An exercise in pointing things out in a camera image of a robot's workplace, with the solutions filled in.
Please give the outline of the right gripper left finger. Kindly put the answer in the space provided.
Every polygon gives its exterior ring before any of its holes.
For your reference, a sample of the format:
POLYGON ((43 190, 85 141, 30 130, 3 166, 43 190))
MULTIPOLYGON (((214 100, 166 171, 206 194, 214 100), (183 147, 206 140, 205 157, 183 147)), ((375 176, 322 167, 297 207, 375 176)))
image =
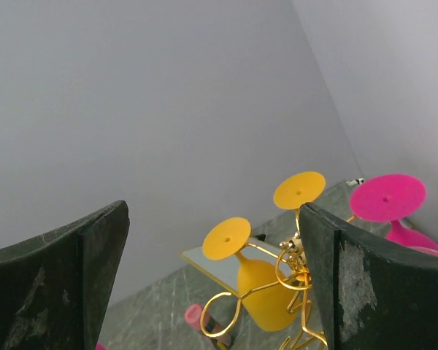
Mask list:
POLYGON ((0 349, 95 349, 129 226, 115 201, 0 249, 0 349))

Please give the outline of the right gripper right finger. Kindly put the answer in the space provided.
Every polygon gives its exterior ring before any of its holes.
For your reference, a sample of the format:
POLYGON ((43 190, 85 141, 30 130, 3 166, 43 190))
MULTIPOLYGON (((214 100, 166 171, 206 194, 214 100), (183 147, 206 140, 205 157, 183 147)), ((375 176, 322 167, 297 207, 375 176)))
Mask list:
POLYGON ((299 224, 330 349, 438 349, 438 257, 314 203, 300 208, 299 224))

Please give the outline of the orange wine glass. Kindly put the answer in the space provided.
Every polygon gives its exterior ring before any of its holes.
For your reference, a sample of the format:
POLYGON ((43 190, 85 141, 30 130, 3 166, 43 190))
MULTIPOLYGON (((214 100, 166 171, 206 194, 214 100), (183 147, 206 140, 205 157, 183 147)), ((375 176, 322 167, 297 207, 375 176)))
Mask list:
POLYGON ((295 174, 283 181, 273 195, 274 204, 284 210, 297 210, 317 199, 326 186, 324 175, 316 171, 295 174))
POLYGON ((285 275, 275 268, 275 264, 248 257, 247 249, 255 249, 274 258, 278 255, 253 243, 251 224, 243 217, 226 219, 207 234, 202 244, 204 256, 212 261, 235 257, 239 263, 237 272, 238 298, 235 313, 228 325, 220 332, 204 334, 217 338, 231 331, 238 321, 240 311, 245 308, 256 325, 266 332, 277 332, 289 327, 296 315, 288 310, 295 291, 283 286, 285 275))

